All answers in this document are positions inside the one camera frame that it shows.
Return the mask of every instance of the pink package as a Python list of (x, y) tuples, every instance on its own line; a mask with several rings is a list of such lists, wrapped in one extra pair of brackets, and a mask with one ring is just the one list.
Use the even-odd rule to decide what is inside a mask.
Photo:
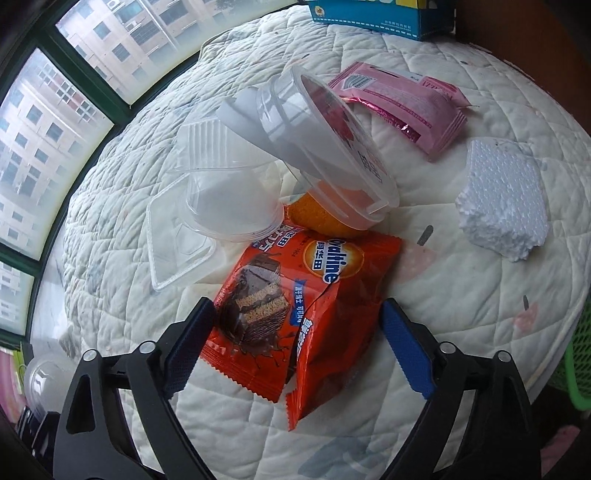
[[(345, 102), (361, 103), (383, 117), (428, 155), (448, 146), (466, 123), (457, 103), (469, 105), (468, 100), (453, 85), (430, 77), (420, 77), (417, 82), (356, 62), (329, 85)], [(455, 100), (442, 91), (442, 85), (457, 90)]]

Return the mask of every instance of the blue gripper pad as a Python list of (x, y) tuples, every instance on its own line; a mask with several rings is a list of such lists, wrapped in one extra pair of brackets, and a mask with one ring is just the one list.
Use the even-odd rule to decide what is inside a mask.
[(433, 364), (423, 347), (414, 337), (408, 319), (403, 319), (390, 300), (382, 303), (379, 323), (386, 340), (415, 392), (428, 400), (435, 391)]
[(187, 385), (203, 345), (212, 331), (215, 318), (216, 310), (213, 302), (209, 299), (201, 299), (183, 322), (185, 325), (183, 333), (165, 361), (163, 387), (165, 398), (172, 398), (176, 392), (180, 392)]

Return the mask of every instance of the green plastic basket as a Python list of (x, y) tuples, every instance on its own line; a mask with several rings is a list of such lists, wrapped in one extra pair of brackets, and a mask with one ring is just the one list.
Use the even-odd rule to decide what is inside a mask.
[(548, 383), (568, 392), (576, 409), (591, 410), (591, 297), (587, 298), (579, 324)]

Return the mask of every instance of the air conditioner unit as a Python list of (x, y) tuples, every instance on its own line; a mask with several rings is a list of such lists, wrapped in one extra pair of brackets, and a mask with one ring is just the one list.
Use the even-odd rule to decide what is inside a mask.
[(120, 5), (121, 5), (121, 0), (109, 0), (107, 2), (107, 7), (109, 7), (110, 10), (114, 10), (115, 8), (117, 8)]
[(135, 30), (136, 28), (138, 28), (140, 26), (139, 23), (137, 23), (135, 20), (132, 20), (131, 22), (129, 22), (126, 26), (125, 29), (128, 32), (131, 32), (132, 30)]

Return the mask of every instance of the bed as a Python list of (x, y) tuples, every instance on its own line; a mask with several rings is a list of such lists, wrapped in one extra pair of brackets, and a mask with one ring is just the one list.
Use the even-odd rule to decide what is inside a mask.
[[(548, 94), (511, 66), (450, 38), (419, 43), (355, 27), (315, 24), (292, 7), (212, 40), (198, 63), (111, 141), (72, 198), (64, 236), (69, 343), (126, 353), (213, 298), (244, 245), (196, 285), (151, 287), (145, 209), (172, 178), (176, 132), (225, 96), (298, 63), (328, 81), (354, 61), (427, 74), (460, 87), (475, 105), (467, 127), (436, 163), (362, 108), (355, 112), (393, 169), (401, 206), (378, 226), (405, 240), (385, 293), (439, 340), (464, 352), (512, 353), (533, 397), (562, 354), (591, 276), (591, 140)], [(454, 200), (473, 137), (516, 142), (538, 160), (550, 220), (542, 248), (511, 263), (473, 246), (458, 228)], [(284, 193), (293, 180), (286, 169)], [(428, 240), (417, 241), (433, 227)], [(287, 431), (283, 398), (271, 404), (199, 361), (172, 400), (190, 440), (220, 479), (376, 479), (395, 456), (424, 401), (408, 386), (382, 335), (362, 373), (336, 398)], [(144, 462), (158, 463), (130, 395), (123, 397)], [(469, 414), (460, 409), (440, 464), (450, 462)]]

